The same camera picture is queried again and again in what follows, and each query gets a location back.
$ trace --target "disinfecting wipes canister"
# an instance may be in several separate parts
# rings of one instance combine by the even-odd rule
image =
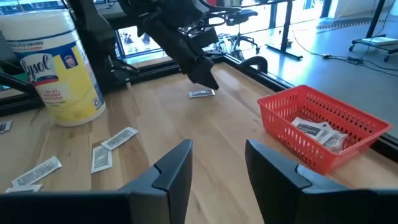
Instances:
[[[0,16],[1,31],[55,121],[89,122],[105,102],[69,11]]]

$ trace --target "chair wheel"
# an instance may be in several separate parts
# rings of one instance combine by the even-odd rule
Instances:
[[[351,46],[349,47],[348,50],[349,50],[350,52],[352,52],[352,51],[354,50],[354,46],[355,46],[354,44],[351,44]]]

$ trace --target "red plastic basket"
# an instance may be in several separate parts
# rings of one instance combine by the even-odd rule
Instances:
[[[278,139],[311,169],[327,174],[335,167],[365,151],[392,125],[336,100],[306,85],[296,86],[261,98],[262,122],[266,131]],[[296,118],[327,121],[348,134],[341,153],[331,152],[291,122]]]

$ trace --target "floor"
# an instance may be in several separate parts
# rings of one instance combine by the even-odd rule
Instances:
[[[398,30],[396,29],[398,24],[396,21],[398,21],[397,17],[389,16],[381,34],[398,38]],[[318,54],[362,57],[368,51],[366,56],[364,56],[365,60],[370,60],[383,67],[398,69],[398,56],[396,55],[391,55],[389,61],[385,63],[383,58],[386,53],[381,50],[373,48],[368,50],[367,46],[356,45],[352,52],[348,51],[351,41],[363,38],[368,31],[368,27],[369,25],[365,24],[328,30],[328,32],[316,29],[300,30],[292,28],[289,38],[294,40],[295,36],[303,47]],[[381,28],[382,23],[379,23],[375,34]],[[248,36],[256,38],[256,42],[259,44],[264,44],[273,39],[276,41],[280,40],[280,35],[278,33],[272,35],[271,30],[249,34]],[[245,58],[256,54],[254,49],[250,48],[250,45],[243,45],[242,49]],[[268,60],[271,74],[293,85],[310,85],[398,127],[398,105],[396,103],[398,77],[350,65],[339,60],[322,59],[306,52],[296,42],[293,43],[291,51],[303,55],[303,60],[296,61],[285,55],[273,52],[264,46],[259,55]],[[385,71],[398,75],[398,70]],[[389,134],[398,138],[398,128],[389,131]]]
[[[309,9],[303,9],[307,1],[309,0],[296,0],[293,2],[291,18],[292,23],[295,24],[298,22],[310,21],[320,17],[320,14],[322,12],[323,0],[312,0],[312,7]],[[258,3],[253,0],[244,0],[242,2],[243,6],[252,6],[255,4]],[[278,4],[278,10],[275,20],[275,24],[277,27],[284,25],[286,7],[286,2]],[[249,20],[240,27],[241,33],[245,34],[269,28],[271,5],[248,7],[248,9],[256,11],[258,15],[250,17]],[[213,18],[210,20],[210,24],[217,24],[220,22],[222,22],[222,19],[219,18]],[[238,33],[238,26],[223,25],[216,26],[215,29],[217,31],[217,34],[219,35]],[[123,29],[119,29],[118,34],[121,41],[121,52],[119,52],[118,48],[116,48],[116,53],[118,57],[121,56],[121,53],[129,56],[138,56],[142,54],[148,54],[149,52],[153,52],[158,49],[160,50],[159,45],[156,44],[156,42],[154,42],[152,38],[150,38],[148,35],[144,34],[138,37],[136,27],[126,27]]]

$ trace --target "wooden table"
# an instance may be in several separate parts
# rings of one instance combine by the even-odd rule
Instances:
[[[202,89],[185,75],[128,86],[106,95],[106,111],[74,128],[54,124],[46,109],[26,111],[0,134],[0,190],[51,156],[63,167],[40,181],[43,191],[118,189],[184,139],[194,140],[186,223],[262,223],[244,160],[246,139],[294,158],[262,127],[256,100],[274,92],[226,64],[213,68],[216,96],[189,99]],[[113,167],[90,174],[91,152],[126,126],[140,132],[113,151]],[[331,173],[348,187],[397,187],[398,164],[369,150]]]

